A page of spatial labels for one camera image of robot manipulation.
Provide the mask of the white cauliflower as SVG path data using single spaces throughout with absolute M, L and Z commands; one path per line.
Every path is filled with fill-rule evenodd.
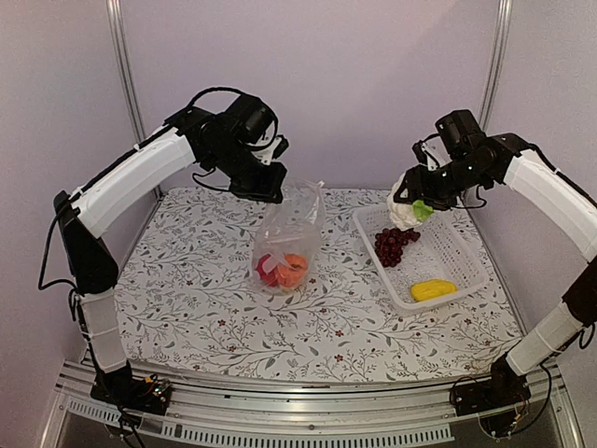
M 403 183 L 405 175 L 402 174 L 392 186 L 390 193 L 386 198 L 389 210 L 389 218 L 394 226 L 401 231 L 417 228 L 425 223 L 434 213 L 434 209 L 426 205 L 422 200 L 414 203 L 397 203 L 394 195 Z

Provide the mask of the clear zip top bag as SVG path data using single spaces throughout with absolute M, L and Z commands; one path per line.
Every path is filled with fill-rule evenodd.
M 326 220 L 323 181 L 287 179 L 282 187 L 283 201 L 266 206 L 262 223 L 253 239 L 251 280 L 253 287 L 264 293 L 281 295 L 275 287 L 264 286 L 256 272 L 258 260 L 265 254 L 284 261 L 285 254 L 297 254 L 309 262 L 302 286 L 314 266 L 314 259 L 322 246 L 322 229 Z

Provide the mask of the white plastic basket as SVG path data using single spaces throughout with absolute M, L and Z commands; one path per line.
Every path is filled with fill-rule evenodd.
M 417 315 L 465 299 L 488 286 L 488 273 L 477 253 L 452 226 L 452 218 L 450 212 L 432 215 L 418 228 L 419 240 L 406 245 L 401 262 L 391 268 L 382 266 L 374 250 L 375 235 L 393 227 L 386 205 L 374 204 L 354 210 L 354 224 L 400 315 Z M 412 298 L 413 285 L 434 279 L 455 284 L 456 291 L 429 301 Z

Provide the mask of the red bell pepper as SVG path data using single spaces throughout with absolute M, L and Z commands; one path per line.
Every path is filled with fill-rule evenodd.
M 277 261 L 271 254 L 263 255 L 257 262 L 256 272 L 260 282 L 266 287 L 277 287 L 278 280 L 276 276 Z

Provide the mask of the orange pumpkin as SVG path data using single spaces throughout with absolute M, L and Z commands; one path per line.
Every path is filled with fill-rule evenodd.
M 301 284 L 309 268 L 306 258 L 297 254 L 285 254 L 283 262 L 276 266 L 276 279 L 282 287 L 297 287 Z

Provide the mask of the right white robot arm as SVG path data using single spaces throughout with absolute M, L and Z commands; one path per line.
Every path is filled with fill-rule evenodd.
M 401 175 L 387 198 L 390 217 L 401 230 L 424 221 L 415 208 L 435 212 L 457 206 L 468 189 L 503 185 L 549 219 L 578 250 L 584 270 L 561 301 L 492 366 L 482 398 L 501 407 L 515 396 L 518 379 L 563 350 L 583 329 L 596 323 L 596 204 L 538 146 L 514 133 L 446 139 L 450 161 L 431 168 L 420 161 Z

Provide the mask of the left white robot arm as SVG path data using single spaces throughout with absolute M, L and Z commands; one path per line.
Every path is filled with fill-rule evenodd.
M 60 284 L 76 294 L 75 316 L 93 354 L 95 369 L 105 374 L 104 392 L 119 405 L 138 398 L 138 384 L 128 369 L 118 330 L 115 287 L 118 264 L 104 244 L 110 226 L 143 196 L 170 176 L 193 164 L 206 173 L 219 171 L 229 179 L 227 191 L 239 199 L 280 203 L 287 170 L 279 157 L 287 140 L 278 134 L 279 119 L 259 97 L 226 88 L 235 99 L 213 113 L 196 105 L 220 93 L 212 87 L 165 119 L 141 143 L 73 192 L 61 191 L 49 231 L 57 231 L 68 261 L 70 278 L 38 279 L 45 290 Z

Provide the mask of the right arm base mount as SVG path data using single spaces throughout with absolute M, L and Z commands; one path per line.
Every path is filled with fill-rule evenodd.
M 501 439 L 516 431 L 528 410 L 531 391 L 525 376 L 517 375 L 507 364 L 506 356 L 499 357 L 490 368 L 490 377 L 477 380 L 466 376 L 451 387 L 450 404 L 458 416 L 495 411 L 509 407 L 505 413 L 481 417 L 481 429 L 489 436 Z

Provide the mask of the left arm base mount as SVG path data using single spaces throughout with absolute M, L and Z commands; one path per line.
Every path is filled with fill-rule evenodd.
M 156 373 L 145 379 L 136 379 L 129 361 L 122 368 L 106 372 L 100 368 L 92 346 L 89 350 L 96 373 L 90 392 L 93 399 L 113 404 L 119 409 L 161 416 L 166 414 L 172 395 L 172 384 L 168 379 L 159 378 Z

